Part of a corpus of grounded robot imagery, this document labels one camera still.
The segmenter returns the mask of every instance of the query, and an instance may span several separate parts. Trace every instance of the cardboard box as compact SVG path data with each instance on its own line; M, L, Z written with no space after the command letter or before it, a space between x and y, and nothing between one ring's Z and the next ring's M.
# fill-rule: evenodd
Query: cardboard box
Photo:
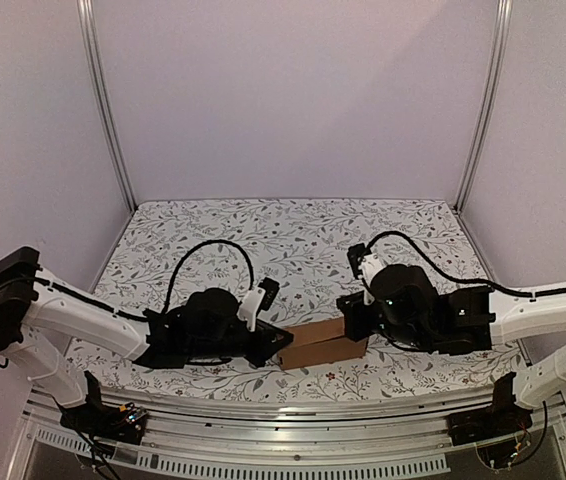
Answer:
M286 328L294 341L279 352L282 370L361 358L367 350L367 338L353 342L345 337L343 317Z

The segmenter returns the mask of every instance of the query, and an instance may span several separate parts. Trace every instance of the white wall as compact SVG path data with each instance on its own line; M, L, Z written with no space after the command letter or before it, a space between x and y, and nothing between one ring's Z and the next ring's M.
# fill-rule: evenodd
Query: white wall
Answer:
M123 227L76 2L0 1L0 258L21 245L87 288ZM0 370L0 472L29 386Z
M466 219L500 280L566 280L566 0L514 2ZM538 357L565 341L528 344Z
M451 201L496 0L99 0L140 200Z

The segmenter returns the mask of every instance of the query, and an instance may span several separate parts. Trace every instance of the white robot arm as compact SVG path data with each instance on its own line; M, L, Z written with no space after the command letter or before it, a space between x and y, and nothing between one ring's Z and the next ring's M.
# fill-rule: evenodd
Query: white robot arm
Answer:
M278 284L264 279L242 302L211 288L166 313L137 315L82 292L38 264L23 247L0 261L0 355L49 392L62 424L88 435L140 443L147 412L102 404L98 381L79 372L39 328L102 346L149 368L182 368L195 359L242 356L262 366L292 335L257 319Z
M480 285L439 295L418 266L386 265L370 247L398 236L439 274L457 283ZM456 279L438 268L401 232L384 232L369 245L349 249L348 258L364 291L341 297L345 332L358 341L372 333L397 348L450 355L488 350L532 335L566 331L566 282L510 289L484 279ZM566 345L522 371L495 383L493 403L448 417L455 445L516 432L531 426L531 411L566 386Z

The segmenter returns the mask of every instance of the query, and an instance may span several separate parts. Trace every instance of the floral tablecloth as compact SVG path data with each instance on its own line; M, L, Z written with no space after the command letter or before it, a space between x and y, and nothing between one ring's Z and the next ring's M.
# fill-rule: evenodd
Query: floral tablecloth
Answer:
M397 200L197 200L140 206L96 289L110 302L160 309L179 258L197 243L223 238L240 243L254 263L257 281L281 284L263 320L279 326L339 316L336 298L360 290L346 251L375 234L398 229L414 238L446 271L483 275L479 262L444 202ZM401 240L378 245L393 263L419 264L440 292L453 290ZM220 286L242 296L248 272L242 257L209 246L184 265L172 305L196 290ZM254 402L355 401L414 396L485 386L523 366L516 345L450 357L405 353L373 337L362 359L281 371L274 362L252 369L235 359L218 367L148 370L87 342L74 340L68 358L103 384L150 394Z

